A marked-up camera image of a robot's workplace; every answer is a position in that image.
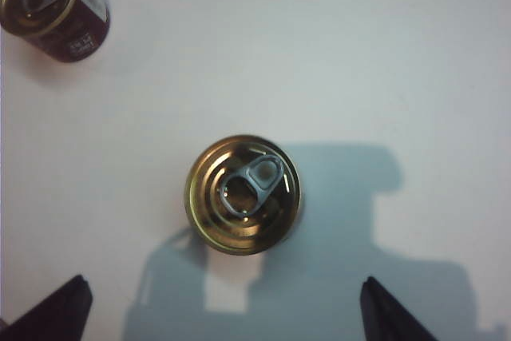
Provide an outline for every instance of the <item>pull ring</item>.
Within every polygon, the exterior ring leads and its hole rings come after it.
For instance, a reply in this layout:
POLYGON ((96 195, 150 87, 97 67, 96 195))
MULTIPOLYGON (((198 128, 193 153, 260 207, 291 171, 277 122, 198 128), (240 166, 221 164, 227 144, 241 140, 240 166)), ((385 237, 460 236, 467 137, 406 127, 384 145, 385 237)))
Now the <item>pull ring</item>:
POLYGON ((233 215, 238 216, 241 219, 249 217, 261 208, 282 179, 283 174, 283 163, 277 156, 264 155, 258 157, 243 168, 231 173, 222 181, 222 184, 220 185, 220 200, 222 201, 222 204, 224 204, 224 207, 233 215), (257 202, 250 211, 237 211, 232 207, 231 203, 229 203, 227 199, 228 182, 235 178, 241 178, 247 181, 256 194, 257 202))

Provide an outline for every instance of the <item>can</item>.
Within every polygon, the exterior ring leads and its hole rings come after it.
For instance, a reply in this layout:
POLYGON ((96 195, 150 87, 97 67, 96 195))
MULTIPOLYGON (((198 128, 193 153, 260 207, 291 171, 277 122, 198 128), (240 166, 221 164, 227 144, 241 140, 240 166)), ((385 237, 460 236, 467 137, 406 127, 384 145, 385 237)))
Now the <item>can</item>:
POLYGON ((231 255, 269 249, 297 221, 298 173, 277 145, 239 135, 217 141, 192 166, 184 190, 190 224, 211 247, 231 255))
POLYGON ((106 0, 1 0, 0 23, 63 62, 96 51, 109 30, 106 0))

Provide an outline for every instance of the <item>metal can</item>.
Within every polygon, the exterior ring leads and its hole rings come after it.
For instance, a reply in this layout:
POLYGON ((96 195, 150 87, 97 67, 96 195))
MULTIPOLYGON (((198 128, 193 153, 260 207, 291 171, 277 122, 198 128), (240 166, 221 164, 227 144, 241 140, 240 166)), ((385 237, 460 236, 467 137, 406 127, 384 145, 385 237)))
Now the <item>metal can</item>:
POLYGON ((64 62, 88 57, 105 40, 105 0, 1 0, 0 23, 14 35, 64 62))
POLYGON ((233 136, 207 148, 184 191, 191 226, 213 248, 232 255, 262 252, 283 239, 299 215, 298 173, 277 145, 233 136))

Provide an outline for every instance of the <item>dark red can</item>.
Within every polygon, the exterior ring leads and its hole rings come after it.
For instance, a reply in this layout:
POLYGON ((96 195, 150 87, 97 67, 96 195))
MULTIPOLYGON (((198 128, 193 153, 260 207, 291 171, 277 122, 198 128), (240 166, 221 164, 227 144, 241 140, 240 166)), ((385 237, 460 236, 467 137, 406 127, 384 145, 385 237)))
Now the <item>dark red can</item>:
POLYGON ((106 0, 1 0, 0 23, 59 61, 78 61, 109 31, 106 0))

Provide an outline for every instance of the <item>white surface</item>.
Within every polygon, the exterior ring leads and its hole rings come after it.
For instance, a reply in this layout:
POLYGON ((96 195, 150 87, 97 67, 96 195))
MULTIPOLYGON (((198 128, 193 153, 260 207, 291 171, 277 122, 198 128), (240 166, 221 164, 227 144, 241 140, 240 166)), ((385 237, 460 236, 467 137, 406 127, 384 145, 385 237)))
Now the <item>white surface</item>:
POLYGON ((83 62, 3 36, 2 317, 80 272, 85 341, 363 339, 374 274, 440 339, 509 339, 509 0, 110 2, 83 62), (302 224, 248 258, 165 242, 233 133, 289 151, 302 224))

